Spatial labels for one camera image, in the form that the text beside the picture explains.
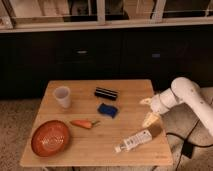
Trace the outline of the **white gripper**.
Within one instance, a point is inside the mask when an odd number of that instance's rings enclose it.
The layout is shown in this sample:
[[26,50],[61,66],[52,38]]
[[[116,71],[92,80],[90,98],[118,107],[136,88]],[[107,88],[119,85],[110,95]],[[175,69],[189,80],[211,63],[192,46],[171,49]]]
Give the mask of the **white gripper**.
[[150,105],[153,112],[148,112],[142,123],[143,128],[147,128],[157,121],[160,115],[167,113],[174,105],[174,97],[171,94],[156,94],[152,98],[144,98],[141,105]]

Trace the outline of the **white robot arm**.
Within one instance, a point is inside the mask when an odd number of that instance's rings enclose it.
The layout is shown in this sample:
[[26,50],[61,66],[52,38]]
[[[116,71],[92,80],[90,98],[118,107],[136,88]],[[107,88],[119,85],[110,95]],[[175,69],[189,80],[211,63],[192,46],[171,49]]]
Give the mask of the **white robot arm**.
[[175,78],[170,88],[140,101],[141,105],[149,105],[151,109],[146,114],[142,127],[151,126],[161,115],[182,103],[192,109],[203,126],[213,136],[213,108],[203,98],[199,85],[186,77]]

